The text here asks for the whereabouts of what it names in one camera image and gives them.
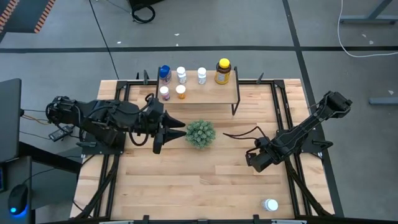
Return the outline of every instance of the blue lid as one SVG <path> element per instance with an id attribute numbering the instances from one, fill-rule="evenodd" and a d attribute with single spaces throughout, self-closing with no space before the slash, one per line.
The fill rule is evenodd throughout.
<path id="1" fill-rule="evenodd" d="M 160 68 L 160 72 L 159 72 L 159 77 L 160 78 L 165 78 L 170 72 L 170 67 L 167 65 L 163 65 Z"/>

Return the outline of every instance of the wooden tabletop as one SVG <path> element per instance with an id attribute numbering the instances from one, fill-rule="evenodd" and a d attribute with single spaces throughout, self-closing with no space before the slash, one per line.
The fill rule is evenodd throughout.
<path id="1" fill-rule="evenodd" d="M 187 88 L 185 99 L 178 98 L 175 87 L 181 84 L 178 82 L 177 72 L 172 71 L 170 83 L 159 83 L 159 89 L 162 86 L 169 88 L 170 99 L 163 100 L 159 93 L 160 102 L 164 104 L 233 104 L 238 102 L 238 88 L 234 70 L 229 74 L 228 83 L 224 85 L 215 81 L 216 71 L 206 71 L 206 83 L 203 85 L 198 82 L 198 71 L 186 71 L 185 73 L 187 74 L 187 82 L 182 84 Z"/>
<path id="2" fill-rule="evenodd" d="M 285 85 L 292 119 L 297 125 L 309 115 L 303 88 L 299 79 L 285 80 Z M 116 81 L 102 81 L 98 99 L 113 99 L 115 88 Z M 142 107 L 144 97 L 155 88 L 132 86 L 129 101 Z M 112 220 L 142 220 L 144 215 L 150 215 L 151 220 L 252 219 L 253 214 L 259 214 L 260 218 L 294 217 L 285 165 L 271 165 L 257 173 L 247 166 L 244 156 L 253 147 L 253 140 L 238 141 L 222 135 L 223 132 L 240 134 L 258 125 L 270 138 L 275 136 L 277 121 L 271 88 L 240 85 L 240 90 L 241 103 L 235 116 L 230 105 L 165 105 L 171 116 L 187 124 L 197 119 L 214 123 L 216 140 L 205 150 L 194 149 L 184 138 L 179 138 L 165 144 L 157 155 L 152 153 L 153 139 L 136 147 L 126 138 Z M 281 108 L 287 128 L 282 105 Z M 260 133 L 248 136 L 258 138 Z M 81 207 L 90 201 L 98 187 L 102 160 L 103 156 L 97 155 L 81 169 L 75 194 L 75 202 Z M 321 160 L 310 154 L 302 154 L 301 160 L 308 188 L 323 207 L 333 213 Z M 304 214 L 297 186 L 296 191 Z M 107 195 L 105 192 L 102 215 Z M 268 198 L 278 201 L 276 212 L 267 212 L 261 207 L 261 201 Z M 73 206 L 71 217 L 79 212 Z"/>

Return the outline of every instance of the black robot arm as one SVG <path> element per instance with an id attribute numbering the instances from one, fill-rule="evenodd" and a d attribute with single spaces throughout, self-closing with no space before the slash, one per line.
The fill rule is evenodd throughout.
<path id="1" fill-rule="evenodd" d="M 67 96 L 58 96 L 47 105 L 45 111 L 49 121 L 58 128 L 61 128 L 61 123 L 79 127 L 81 142 L 84 142 L 84 131 L 110 148 L 116 147 L 119 133 L 128 133 L 137 146 L 144 145 L 150 136 L 155 138 L 153 151 L 159 154 L 163 144 L 186 134 L 171 128 L 182 128 L 185 124 L 169 116 L 167 111 L 163 112 L 163 103 L 153 93 L 147 95 L 145 101 L 147 104 L 139 109 L 127 101 L 93 100 L 84 103 Z M 145 140 L 137 143 L 131 133 L 145 134 Z"/>
<path id="2" fill-rule="evenodd" d="M 297 152 L 303 141 L 307 138 L 308 133 L 318 126 L 321 122 L 329 118 L 342 118 L 350 111 L 351 100 L 347 100 L 338 92 L 329 91 L 323 96 L 323 99 L 317 104 L 317 110 L 309 116 L 305 121 L 287 131 L 278 131 L 276 137 L 270 140 L 259 127 L 263 135 L 254 141 L 255 148 L 246 153 L 248 164 L 253 166 L 256 171 L 261 172 L 271 164 L 279 164 L 286 160 L 291 154 Z M 231 138 L 237 136 L 225 134 Z M 250 153 L 259 149 L 259 154 Z"/>

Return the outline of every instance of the yellow lid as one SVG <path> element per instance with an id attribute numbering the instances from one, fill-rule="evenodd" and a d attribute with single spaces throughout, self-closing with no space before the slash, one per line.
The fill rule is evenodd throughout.
<path id="1" fill-rule="evenodd" d="M 228 68 L 229 67 L 229 60 L 227 58 L 222 58 L 222 59 L 220 59 L 220 62 L 218 62 L 218 65 L 221 68 Z"/>

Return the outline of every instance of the green succulent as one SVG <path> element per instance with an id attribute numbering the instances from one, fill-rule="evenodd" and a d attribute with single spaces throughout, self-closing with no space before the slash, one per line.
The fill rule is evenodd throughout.
<path id="1" fill-rule="evenodd" d="M 187 127 L 185 139 L 198 149 L 203 149 L 216 139 L 216 131 L 210 121 L 194 121 Z"/>

